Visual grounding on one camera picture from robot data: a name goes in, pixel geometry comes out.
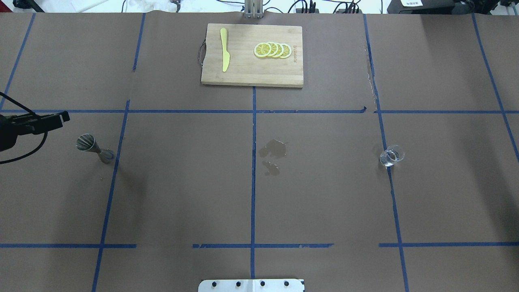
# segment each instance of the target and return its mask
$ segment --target black box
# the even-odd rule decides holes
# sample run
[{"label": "black box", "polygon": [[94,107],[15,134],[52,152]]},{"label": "black box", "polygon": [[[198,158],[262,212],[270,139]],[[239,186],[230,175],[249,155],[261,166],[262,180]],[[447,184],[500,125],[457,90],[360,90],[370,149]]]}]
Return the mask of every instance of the black box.
[{"label": "black box", "polygon": [[453,0],[422,0],[422,6],[405,7],[400,0],[391,0],[389,14],[450,14],[454,8]]}]

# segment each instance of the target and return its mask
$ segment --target black cable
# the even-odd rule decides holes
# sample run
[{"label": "black cable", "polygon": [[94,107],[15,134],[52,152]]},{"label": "black cable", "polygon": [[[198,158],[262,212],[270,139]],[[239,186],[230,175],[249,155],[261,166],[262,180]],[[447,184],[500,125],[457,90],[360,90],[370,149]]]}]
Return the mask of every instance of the black cable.
[{"label": "black cable", "polygon": [[283,13],[283,11],[279,10],[279,8],[276,8],[276,7],[268,7],[268,8],[265,8],[264,11],[267,11],[267,10],[269,10],[269,9],[271,9],[271,8],[272,8],[272,9],[275,9],[275,10],[281,12],[281,13]]},{"label": "black cable", "polygon": [[353,13],[355,13],[356,8],[357,8],[357,10],[359,10],[359,5],[357,5],[357,3],[355,3],[355,2],[351,2],[350,5],[348,6],[348,9],[346,11],[344,11],[343,13],[353,14]]},{"label": "black cable", "polygon": [[34,153],[36,153],[38,150],[40,150],[40,148],[43,146],[43,144],[45,144],[45,140],[47,140],[47,135],[49,134],[49,132],[45,132],[43,133],[43,139],[42,141],[39,143],[38,146],[36,146],[36,148],[34,148],[31,152],[27,153],[27,154],[23,154],[22,156],[18,156],[16,158],[13,158],[13,159],[9,159],[9,160],[4,160],[4,161],[0,161],[0,164],[6,164],[6,163],[11,163],[11,162],[15,162],[15,161],[18,161],[20,159],[24,159],[26,158],[27,156],[30,156],[30,155],[33,155]]},{"label": "black cable", "polygon": [[244,2],[235,2],[235,1],[223,1],[223,0],[216,0],[216,1],[222,2],[222,3],[235,3],[235,4],[241,4],[241,5],[245,4]]},{"label": "black cable", "polygon": [[290,10],[292,10],[292,8],[294,8],[294,6],[297,4],[297,2],[303,2],[304,3],[304,8],[301,8],[301,12],[303,12],[303,9],[306,10],[308,8],[308,3],[306,2],[306,0],[297,0],[296,2],[294,2],[292,4],[292,6],[290,6],[289,11],[287,13],[290,13]]},{"label": "black cable", "polygon": [[335,9],[333,9],[333,12],[332,13],[336,13],[337,12],[337,9],[339,8],[339,6],[341,4],[346,4],[346,9],[348,9],[348,3],[347,2],[339,2],[339,4],[337,4],[337,6],[335,6]]},{"label": "black cable", "polygon": [[14,99],[10,98],[9,96],[7,96],[7,94],[3,93],[3,92],[0,92],[0,96],[2,96],[3,98],[7,99],[8,101],[16,104],[17,106],[21,107],[22,109],[24,109],[25,111],[27,111],[28,113],[34,115],[34,116],[38,116],[35,112],[31,111],[28,107],[24,106],[23,104],[15,101]]}]

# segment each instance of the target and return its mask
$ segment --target wet stain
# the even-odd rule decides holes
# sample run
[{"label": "wet stain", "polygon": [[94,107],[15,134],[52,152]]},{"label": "wet stain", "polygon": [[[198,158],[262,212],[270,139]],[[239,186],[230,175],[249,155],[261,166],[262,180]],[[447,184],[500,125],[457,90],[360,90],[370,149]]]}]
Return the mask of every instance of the wet stain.
[{"label": "wet stain", "polygon": [[266,176],[279,175],[279,167],[276,164],[274,164],[270,161],[262,161],[262,164],[268,169],[268,171],[265,173]]},{"label": "wet stain", "polygon": [[267,145],[259,150],[261,157],[266,157],[270,153],[270,156],[275,158],[281,158],[286,156],[286,145],[285,143],[272,139],[268,141]]}]

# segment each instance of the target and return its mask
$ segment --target white label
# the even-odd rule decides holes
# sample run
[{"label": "white label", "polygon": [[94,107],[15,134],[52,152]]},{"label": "white label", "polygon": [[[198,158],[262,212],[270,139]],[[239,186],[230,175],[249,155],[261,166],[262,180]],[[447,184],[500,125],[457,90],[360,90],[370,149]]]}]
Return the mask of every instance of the white label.
[{"label": "white label", "polygon": [[421,0],[400,0],[402,2],[402,5],[404,7],[417,7],[417,6],[423,6],[421,3]]}]

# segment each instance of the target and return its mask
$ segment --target metal jigger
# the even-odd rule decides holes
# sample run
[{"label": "metal jigger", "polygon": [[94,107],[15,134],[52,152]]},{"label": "metal jigger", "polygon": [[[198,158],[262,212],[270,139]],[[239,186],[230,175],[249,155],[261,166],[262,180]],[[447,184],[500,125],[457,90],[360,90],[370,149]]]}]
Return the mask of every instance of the metal jigger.
[{"label": "metal jigger", "polygon": [[96,152],[103,163],[110,163],[115,159],[115,153],[108,149],[101,149],[94,136],[83,134],[77,138],[76,147],[82,152]]}]

